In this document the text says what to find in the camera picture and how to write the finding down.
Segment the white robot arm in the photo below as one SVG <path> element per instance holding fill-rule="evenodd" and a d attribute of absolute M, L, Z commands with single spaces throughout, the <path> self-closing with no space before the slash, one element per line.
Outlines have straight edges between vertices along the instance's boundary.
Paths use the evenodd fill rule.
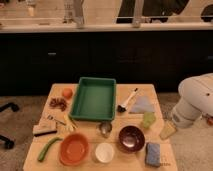
<path fill-rule="evenodd" d="M 213 117 L 213 73 L 182 80 L 178 92 L 180 99 L 171 111 L 177 127 L 190 127 L 202 114 Z"/>

